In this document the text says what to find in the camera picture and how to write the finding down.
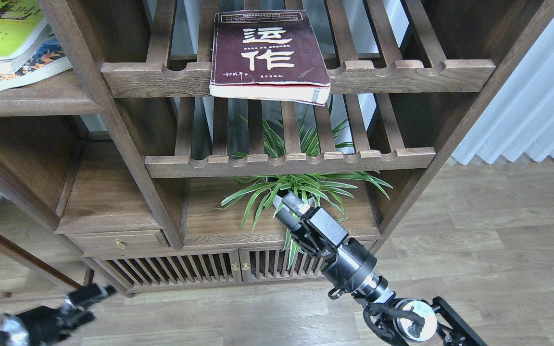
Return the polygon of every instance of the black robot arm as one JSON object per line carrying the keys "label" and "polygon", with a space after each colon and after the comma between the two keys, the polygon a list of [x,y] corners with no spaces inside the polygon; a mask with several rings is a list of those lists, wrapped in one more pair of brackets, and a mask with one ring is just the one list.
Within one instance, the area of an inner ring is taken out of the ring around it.
{"label": "black robot arm", "polygon": [[95,319],[89,307],[116,293],[111,285],[88,285],[65,296],[58,309],[41,306],[1,318],[0,346],[51,346]]}
{"label": "black robot arm", "polygon": [[[294,193],[286,195],[277,218],[292,234],[301,249],[325,264],[322,274],[334,285],[331,299],[349,293],[363,305],[367,326],[392,346],[423,342],[437,334],[445,346],[486,346],[486,343],[440,297],[429,304],[424,300],[400,298],[389,289],[388,281],[373,269],[378,261],[323,208],[311,208]],[[449,326],[438,322],[441,315]]]}

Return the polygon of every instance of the wooden shelf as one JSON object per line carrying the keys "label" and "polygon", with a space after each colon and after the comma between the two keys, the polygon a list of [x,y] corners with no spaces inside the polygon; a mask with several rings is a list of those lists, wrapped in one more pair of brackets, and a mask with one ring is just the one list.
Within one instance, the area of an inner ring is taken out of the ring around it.
{"label": "wooden shelf", "polygon": [[57,233],[160,228],[114,143],[88,142]]}
{"label": "wooden shelf", "polygon": [[[344,198],[349,219],[343,226],[359,240],[381,239],[374,210],[375,197],[368,195],[362,183],[352,193],[354,199]],[[285,228],[273,219],[270,210],[264,211],[252,232],[253,218],[240,227],[244,213],[243,202],[228,210],[216,210],[222,199],[240,189],[230,177],[188,179],[183,250],[228,249],[239,247],[282,246]],[[330,206],[325,208],[334,217],[339,213]],[[121,156],[110,141],[88,142],[68,203],[61,219],[58,234],[86,234],[101,232],[127,232],[156,230],[155,221],[147,203],[125,167]],[[151,253],[173,253],[172,248],[151,250]],[[138,251],[125,251],[120,256],[137,255]]]}
{"label": "wooden shelf", "polygon": [[[405,148],[389,96],[376,95],[379,112],[374,115],[370,126],[370,129],[376,129],[371,132],[371,137],[367,137],[358,97],[345,95],[344,98],[355,154],[347,155],[336,151],[326,107],[314,107],[321,154],[312,157],[301,153],[294,105],[291,102],[282,102],[286,155],[271,158],[264,154],[261,137],[262,107],[259,101],[251,100],[248,105],[249,155],[245,158],[231,158],[227,149],[227,100],[215,99],[213,152],[203,160],[195,160],[190,157],[193,144],[189,134],[192,132],[194,114],[194,98],[190,97],[182,98],[180,103],[174,156],[147,156],[145,166],[152,178],[226,177],[425,168],[433,160],[435,150],[431,147]],[[384,142],[386,145],[382,153],[379,147]]]}
{"label": "wooden shelf", "polygon": [[[354,198],[345,197],[343,202],[348,218],[343,227],[354,238],[363,240],[381,239],[374,210],[374,197],[370,198],[364,184],[352,191]],[[241,228],[240,221],[246,202],[241,201],[227,210],[216,210],[220,202],[241,185],[231,178],[189,179],[189,199],[185,221],[183,250],[241,247],[283,246],[285,226],[273,219],[273,209],[262,212],[255,230],[252,231],[253,215]],[[328,205],[324,208],[336,218],[340,213]]]}
{"label": "wooden shelf", "polygon": [[[198,57],[185,68],[171,70],[169,53],[174,28],[171,1],[158,2],[151,43],[145,63],[104,63],[103,77],[113,97],[209,96],[213,19],[219,1],[203,1]],[[365,1],[382,66],[359,60],[341,0],[326,0],[328,20],[334,36],[339,67],[329,68],[334,94],[402,92],[479,92],[495,70],[486,59],[448,59],[442,50],[420,0],[402,0],[403,7],[428,61],[404,60],[383,4]],[[303,9],[300,0],[287,2],[288,9]]]}
{"label": "wooden shelf", "polygon": [[97,114],[101,107],[87,96],[73,70],[32,85],[0,92],[0,116]]}

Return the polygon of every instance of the book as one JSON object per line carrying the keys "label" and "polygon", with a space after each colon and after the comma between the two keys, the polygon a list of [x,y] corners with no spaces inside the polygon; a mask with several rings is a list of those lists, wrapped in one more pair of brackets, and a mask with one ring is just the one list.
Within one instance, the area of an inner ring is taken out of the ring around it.
{"label": "book", "polygon": [[59,40],[51,34],[33,54],[33,57],[16,73],[0,73],[0,91],[30,85],[70,68],[72,65],[61,48]]}
{"label": "book", "polygon": [[330,79],[305,11],[215,16],[211,95],[325,105]]}
{"label": "book", "polygon": [[0,73],[15,73],[50,32],[36,0],[0,0]]}

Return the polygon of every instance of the wooden bookcase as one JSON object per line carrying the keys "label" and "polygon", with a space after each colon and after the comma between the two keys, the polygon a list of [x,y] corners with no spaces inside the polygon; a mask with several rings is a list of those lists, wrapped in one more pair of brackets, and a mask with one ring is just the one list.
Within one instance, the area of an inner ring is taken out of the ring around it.
{"label": "wooden bookcase", "polygon": [[[321,263],[303,255],[284,268],[284,229],[270,215],[251,232],[240,228],[242,206],[213,210],[237,189],[233,175],[382,171],[391,200],[360,186],[344,224],[377,251],[554,16],[554,0],[403,0],[411,26],[399,48],[382,2],[366,0],[381,53],[359,55],[342,2],[326,0],[336,54],[325,64],[356,153],[335,150],[322,107],[322,154],[301,153],[294,107],[283,102],[287,154],[271,159],[261,103],[249,100],[249,155],[233,160],[224,99],[214,99],[211,154],[191,157],[202,145],[191,136],[194,98],[209,94],[218,0],[201,2],[194,56],[170,54],[175,0],[158,0],[151,25],[142,1],[39,3],[74,71],[0,93],[0,190],[128,294],[318,277]],[[367,129],[358,93],[378,105]],[[90,113],[107,135],[74,117]]]}

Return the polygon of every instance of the spider plant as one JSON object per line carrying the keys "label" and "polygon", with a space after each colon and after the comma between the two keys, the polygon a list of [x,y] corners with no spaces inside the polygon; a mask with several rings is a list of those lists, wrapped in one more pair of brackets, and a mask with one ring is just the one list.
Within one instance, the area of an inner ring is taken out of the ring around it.
{"label": "spider plant", "polygon": [[[329,106],[329,113],[332,110],[332,103]],[[303,115],[301,127],[299,127],[299,138],[301,140],[301,152],[309,156],[317,156],[320,154],[319,137],[315,127],[309,127],[304,131],[303,124],[305,123],[306,112]],[[285,155],[284,140],[270,127],[268,121],[262,120],[264,133],[264,148],[272,158],[279,158]],[[279,121],[279,126],[283,128],[283,123]],[[348,127],[347,120],[341,121],[333,127],[332,136],[336,139],[339,132]],[[352,142],[341,142],[335,145],[336,148],[353,147]],[[245,153],[235,153],[232,156],[242,158]],[[338,210],[343,215],[342,221],[345,220],[346,212],[343,205],[343,196],[354,198],[348,190],[357,188],[357,186],[348,184],[343,180],[362,180],[373,184],[387,198],[389,195],[384,190],[384,187],[392,188],[390,184],[379,179],[375,175],[368,172],[352,172],[352,173],[300,173],[300,174],[284,174],[284,175],[255,175],[249,177],[233,177],[240,184],[245,185],[244,188],[229,195],[222,201],[221,210],[226,210],[233,206],[244,197],[249,197],[247,206],[242,216],[240,226],[243,227],[252,212],[253,206],[259,200],[255,212],[253,212],[252,231],[255,229],[256,223],[263,210],[269,208],[273,204],[273,200],[280,191],[292,191],[300,199],[306,203],[312,203],[315,206],[321,206],[322,203],[327,203]],[[299,245],[292,239],[290,230],[286,230],[286,243],[282,251],[290,248],[288,256],[288,269],[292,266],[297,252],[302,252]]]}

